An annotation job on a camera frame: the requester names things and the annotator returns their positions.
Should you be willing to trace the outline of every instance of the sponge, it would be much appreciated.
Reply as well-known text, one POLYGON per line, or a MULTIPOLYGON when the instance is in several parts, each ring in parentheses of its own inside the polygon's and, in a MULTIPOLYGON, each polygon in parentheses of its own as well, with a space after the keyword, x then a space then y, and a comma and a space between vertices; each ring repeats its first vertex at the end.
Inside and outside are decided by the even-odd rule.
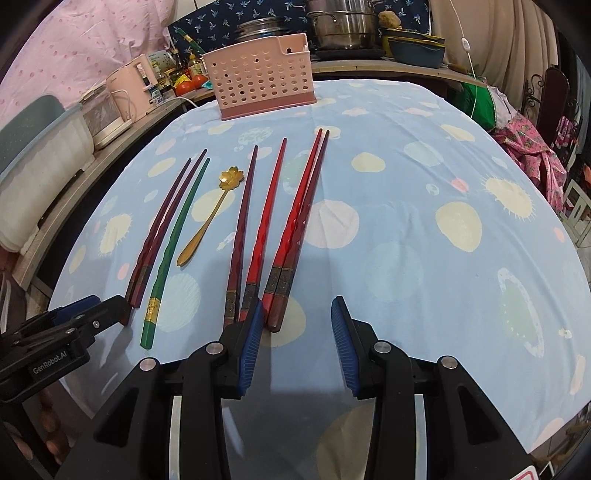
POLYGON ((386 10, 378 14, 379 26, 382 28, 400 28, 402 22, 398 15, 391 10, 386 10))

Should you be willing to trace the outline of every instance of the plastic storage box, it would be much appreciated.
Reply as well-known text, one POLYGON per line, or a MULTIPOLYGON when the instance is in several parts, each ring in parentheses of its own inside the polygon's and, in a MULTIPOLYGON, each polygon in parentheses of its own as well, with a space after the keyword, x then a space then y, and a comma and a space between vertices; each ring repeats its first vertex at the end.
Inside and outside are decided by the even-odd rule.
MULTIPOLYGON (((12 122, 0 132, 0 141, 6 140, 7 129, 14 131, 12 122)), ((77 104, 5 166, 0 172, 0 244, 6 250, 24 253, 43 213, 68 181, 94 161, 93 150, 82 106, 77 104)))
POLYGON ((316 103, 305 33, 248 40, 203 61, 222 120, 316 103))

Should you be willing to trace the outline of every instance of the chopstick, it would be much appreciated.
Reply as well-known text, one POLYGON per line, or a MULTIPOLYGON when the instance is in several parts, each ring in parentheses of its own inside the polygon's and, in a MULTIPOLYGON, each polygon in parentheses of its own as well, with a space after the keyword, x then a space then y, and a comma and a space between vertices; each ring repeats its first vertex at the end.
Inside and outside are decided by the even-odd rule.
POLYGON ((146 255, 146 257, 144 259, 144 263, 142 264, 139 278, 137 279, 135 288, 131 294, 129 304, 135 309, 139 309, 139 307, 142 303, 142 299, 144 297, 144 292, 145 292, 146 286, 148 285, 148 280, 150 279, 150 274, 152 273, 152 269, 154 268, 154 262, 156 261, 156 257, 158 256, 158 250, 160 249, 160 246, 162 245, 162 242, 164 241, 164 236, 166 235, 166 231, 168 229, 168 226, 169 226, 170 222, 172 221, 174 214, 176 213, 176 209, 178 208, 178 204, 181 202, 185 190, 187 190, 187 187, 189 186, 191 179, 195 175, 195 172, 197 171, 197 168, 199 167, 199 165, 200 165, 201 161, 203 160, 203 157, 205 156, 206 153, 207 153, 207 148, 205 148, 201 152, 201 155, 199 155, 199 158, 195 162, 195 165, 193 165, 193 168, 191 168, 191 170, 189 171, 189 175, 187 175, 187 177, 185 178, 185 180, 184 180, 183 184, 181 185, 181 187, 179 188, 170 208, 168 209, 168 212, 166 212, 166 216, 164 217, 162 224, 158 227, 158 233, 156 234, 154 241, 150 245, 150 250, 148 251, 148 254, 146 255))
POLYGON ((252 150, 251 164, 248 167, 246 185, 242 194, 236 236, 234 237, 234 250, 230 260, 230 274, 228 276, 228 288, 226 289, 226 304, 224 310, 223 327, 231 325, 238 319, 240 305, 240 283, 242 281, 242 259, 244 256, 244 239, 246 237, 246 220, 248 218, 248 207, 251 201, 252 179, 255 174, 256 155, 258 146, 252 150))
MULTIPOLYGON (((142 247, 142 250, 139 253, 138 260, 135 263, 134 270, 133 270, 131 277, 129 279, 129 283, 127 284, 127 292, 125 293, 125 299, 130 303, 131 303, 131 296, 135 290, 135 285, 140 277, 140 274, 142 277, 144 276, 144 272, 143 272, 143 270, 145 270, 144 260, 145 260, 145 257, 148 255, 148 252, 150 251, 152 242, 154 240, 154 237, 156 236, 156 232, 158 231, 158 228, 160 227, 160 223, 162 222, 162 217, 166 213, 166 209, 168 208, 168 204, 170 203, 170 200, 172 200, 174 192, 177 190, 178 184, 180 183, 181 179, 183 178, 183 175, 184 175, 185 171, 187 170, 190 163, 191 163, 191 159, 189 158, 187 160, 187 162, 185 163, 185 165, 183 166, 183 168, 181 169, 177 178, 175 179, 172 187, 170 187, 170 190, 168 191, 166 198, 162 202, 162 205, 160 205, 160 209, 158 210, 158 213, 156 214, 156 217, 154 218, 154 222, 152 223, 152 226, 150 227, 150 231, 148 232, 148 236, 146 237, 146 240, 144 241, 144 246, 142 247)), ((121 319, 121 323, 123 325, 127 325, 128 322, 129 322, 129 317, 121 319)))
MULTIPOLYGON (((189 178, 193 176, 195 170, 197 170, 197 166, 199 165, 201 158, 196 163, 196 165, 191 170, 189 174, 189 178)), ((145 348, 146 350, 150 350, 152 345, 154 344, 154 335, 156 333, 156 322, 158 320, 158 311, 160 310, 160 302, 162 301, 162 295, 164 293, 164 285, 166 283, 166 278, 168 277, 168 271, 170 270, 170 264, 173 261, 174 256, 174 249, 177 246, 178 238, 181 235, 181 231, 183 230, 184 221, 187 218, 187 214, 189 213, 189 209, 191 208, 191 204, 193 203, 193 199, 195 198, 195 194, 197 193, 197 189, 199 188, 199 184, 203 178, 205 170, 209 165, 209 158, 205 160, 203 164, 203 168, 199 171, 199 175, 193 182, 193 186, 191 186, 191 190, 187 195, 183 203, 183 207, 178 214, 177 220, 174 223, 173 231, 170 234, 170 239, 168 240, 168 245, 164 250, 164 256, 162 261, 160 262, 160 266, 158 268, 158 275, 156 277, 156 282, 152 286, 152 293, 150 294, 150 300, 148 302, 148 308, 146 309, 146 316, 144 319, 144 326, 142 328, 142 336, 140 340, 140 345, 145 348)))
POLYGON ((318 154, 318 160, 314 166, 314 173, 310 179, 310 184, 306 190, 306 197, 301 208, 300 215, 297 219, 297 226, 293 236, 291 237, 291 245, 289 252, 283 262, 281 274, 279 276, 279 282, 277 283, 277 289, 273 296, 271 308, 269 310, 269 316, 267 319, 267 328, 272 333, 277 333, 281 329, 283 323, 283 317, 287 308, 287 302, 289 300, 291 286, 296 275, 296 268, 298 260, 300 259, 301 244, 304 240, 304 234, 306 232, 306 224, 308 223, 308 217, 310 216, 310 209, 312 202, 314 201, 314 194, 316 193, 316 187, 318 186, 318 180, 320 178, 320 169, 322 168, 322 162, 324 160, 324 154, 326 152, 326 145, 328 144, 330 132, 327 130, 320 147, 320 153, 318 154))
POLYGON ((258 232, 256 233, 255 247, 252 252, 251 266, 246 275, 246 286, 244 287, 244 298, 242 299, 242 307, 240 309, 239 321, 246 320, 246 315, 251 307, 252 302, 258 298, 259 287, 261 285, 262 265, 264 261, 265 245, 267 244, 267 234, 269 232, 269 224, 271 223, 271 212, 273 204, 275 203, 275 194, 277 193, 277 185, 279 184, 279 174, 281 172, 281 164, 285 156, 285 148, 287 146, 287 139, 284 138, 281 143, 279 155, 277 155, 277 162, 275 163, 275 170, 271 177, 271 184, 267 192, 267 199, 262 211, 261 223, 259 224, 258 232))
POLYGON ((271 272, 269 273, 267 286, 265 287, 265 291, 262 296, 262 306, 264 310, 265 321, 268 317, 269 310, 271 309, 273 295, 275 295, 275 291, 277 290, 277 284, 279 282, 279 276, 281 275, 281 269, 283 268, 283 262, 285 261, 287 252, 290 249, 291 237, 296 228, 297 219, 300 215, 301 204, 306 193, 308 179, 310 178, 312 166, 314 165, 314 158, 316 157, 316 151, 318 150, 318 144, 320 143, 321 135, 322 129, 320 128, 318 130, 318 134, 316 135, 316 139, 314 140, 312 150, 310 151, 310 156, 308 157, 306 168, 304 169, 304 173, 301 177, 300 185, 298 186, 298 189, 295 193, 295 198, 291 206, 291 211, 289 216, 287 217, 287 223, 285 224, 283 234, 281 235, 279 248, 277 249, 277 253, 275 253, 275 259, 273 260, 271 272))

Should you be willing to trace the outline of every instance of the flower-shaped spoon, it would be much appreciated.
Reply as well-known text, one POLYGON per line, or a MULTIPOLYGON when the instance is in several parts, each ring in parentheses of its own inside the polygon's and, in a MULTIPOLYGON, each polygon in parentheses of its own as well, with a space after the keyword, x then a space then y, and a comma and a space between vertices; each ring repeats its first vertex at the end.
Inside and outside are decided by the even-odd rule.
POLYGON ((223 190, 222 196, 217 201, 217 205, 214 207, 211 215, 205 221, 205 223, 201 226, 199 231, 195 234, 195 236, 191 239, 191 241, 187 244, 187 246, 183 249, 183 251, 178 256, 177 265, 182 267, 185 265, 191 257, 195 253, 195 250, 201 243, 203 239, 203 235, 207 231, 207 227, 212 222, 213 218, 216 216, 217 211, 221 207, 226 195, 230 190, 237 188, 240 185, 240 182, 244 180, 244 172, 242 170, 238 170, 238 167, 230 167, 228 171, 223 171, 220 175, 220 188, 223 190))

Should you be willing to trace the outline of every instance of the pink plastic basket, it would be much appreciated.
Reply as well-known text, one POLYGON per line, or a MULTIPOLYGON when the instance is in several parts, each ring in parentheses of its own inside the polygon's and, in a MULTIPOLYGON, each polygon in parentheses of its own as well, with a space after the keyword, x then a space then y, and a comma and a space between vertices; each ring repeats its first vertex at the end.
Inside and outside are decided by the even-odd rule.
POLYGON ((222 120, 316 103, 305 33, 248 40, 203 60, 222 120))

